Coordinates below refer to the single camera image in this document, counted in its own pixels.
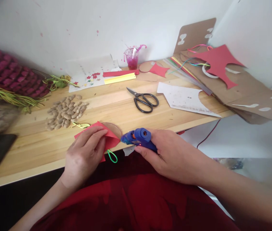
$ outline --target wooden table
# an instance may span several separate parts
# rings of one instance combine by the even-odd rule
[[[158,77],[158,81],[175,86],[198,88],[174,75],[170,74],[166,77]],[[170,129],[179,132],[219,119],[170,108],[164,95],[156,93],[158,81],[128,80],[75,92],[83,97],[82,101],[90,103],[78,122],[90,124],[96,121],[111,122],[118,125],[123,133],[139,127]],[[159,106],[149,114],[140,112],[134,104],[134,96],[127,91],[126,87],[138,93],[156,95],[160,102]],[[0,164],[0,186],[64,167],[65,151],[72,144],[74,135],[82,129],[74,127],[47,131],[45,120],[50,117],[47,111],[53,102],[71,94],[68,87],[52,92],[48,101],[45,102],[45,107],[33,109],[29,115],[21,115],[7,130],[6,133],[16,134],[18,138]],[[200,92],[199,98],[208,109],[220,116],[233,115],[214,97]],[[126,147],[127,145],[120,142],[112,151]]]

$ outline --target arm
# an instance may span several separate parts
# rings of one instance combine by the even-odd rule
[[[30,230],[45,214],[63,202],[94,172],[102,159],[107,130],[84,131],[66,153],[65,169],[59,180],[10,230]]]
[[[234,218],[272,224],[272,193],[261,184],[215,162],[176,133],[150,130],[158,155],[137,146],[155,170],[174,181],[200,186],[217,196]]]

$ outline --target black scissors handle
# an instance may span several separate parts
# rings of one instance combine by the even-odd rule
[[[153,97],[153,98],[155,99],[155,101],[156,101],[156,104],[152,104],[146,97],[144,97],[145,95],[148,95],[148,96]],[[145,111],[145,110],[141,109],[141,108],[139,107],[137,101],[139,101],[139,102],[141,102],[141,103],[147,105],[148,107],[151,108],[151,110],[150,110],[150,111]],[[151,113],[151,112],[153,111],[153,107],[157,107],[157,106],[159,105],[159,101],[158,101],[158,99],[156,98],[156,96],[155,96],[155,95],[152,95],[152,94],[150,94],[150,93],[139,94],[138,96],[136,96],[136,97],[134,98],[134,102],[135,102],[136,107],[138,108],[138,110],[141,111],[141,112],[143,112],[143,113]]]

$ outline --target hot glue gun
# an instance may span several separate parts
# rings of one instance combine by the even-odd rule
[[[137,128],[136,130],[124,134],[121,137],[121,142],[134,144],[136,146],[140,145],[157,153],[157,148],[151,141],[151,133],[145,128]]]

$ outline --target corrugated cardboard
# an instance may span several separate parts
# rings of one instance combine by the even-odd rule
[[[212,22],[210,20],[199,22],[200,29],[195,29],[197,23],[191,25],[183,26],[180,30],[179,36],[182,33],[186,34],[196,34],[195,37],[198,38],[198,31],[204,30],[209,27],[208,23]],[[184,46],[185,50],[180,49],[179,45],[176,45],[175,53],[173,56],[183,63],[186,59],[193,56],[193,53],[187,51],[188,48],[196,46],[198,44],[205,44],[202,39],[196,42],[196,39],[190,39],[190,47]],[[207,52],[206,47],[199,47],[197,52]],[[195,62],[205,63],[203,60],[195,59]],[[256,80],[252,75],[245,71],[242,67],[234,64],[227,65],[227,68],[238,71],[240,73],[234,74],[232,72],[226,71],[228,78],[238,86],[227,89],[226,84],[221,79],[213,79],[207,77],[201,68],[193,66],[189,63],[184,64],[196,78],[201,81],[205,86],[207,86],[214,94],[214,96],[223,104],[227,105],[231,110],[235,111],[243,119],[251,124],[263,124],[269,120],[272,120],[272,91],[267,88],[263,83]],[[252,105],[259,104],[259,106],[254,108],[233,106],[236,105]],[[268,111],[260,111],[261,108],[270,108]]]

